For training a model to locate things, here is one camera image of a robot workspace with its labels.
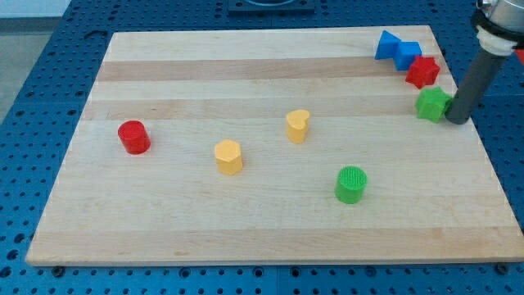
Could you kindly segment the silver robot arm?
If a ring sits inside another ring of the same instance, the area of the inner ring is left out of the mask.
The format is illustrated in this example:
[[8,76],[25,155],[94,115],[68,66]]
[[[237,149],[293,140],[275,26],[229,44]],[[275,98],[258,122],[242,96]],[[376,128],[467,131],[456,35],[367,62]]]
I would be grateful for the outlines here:
[[472,27],[481,48],[501,57],[523,49],[523,0],[476,0]]

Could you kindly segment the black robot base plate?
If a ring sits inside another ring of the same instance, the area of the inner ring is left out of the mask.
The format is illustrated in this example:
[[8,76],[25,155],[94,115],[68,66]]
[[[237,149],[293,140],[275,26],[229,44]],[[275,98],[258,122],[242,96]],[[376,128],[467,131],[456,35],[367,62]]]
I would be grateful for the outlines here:
[[228,0],[226,1],[229,16],[244,16],[247,14],[279,14],[279,13],[315,13],[316,0]]

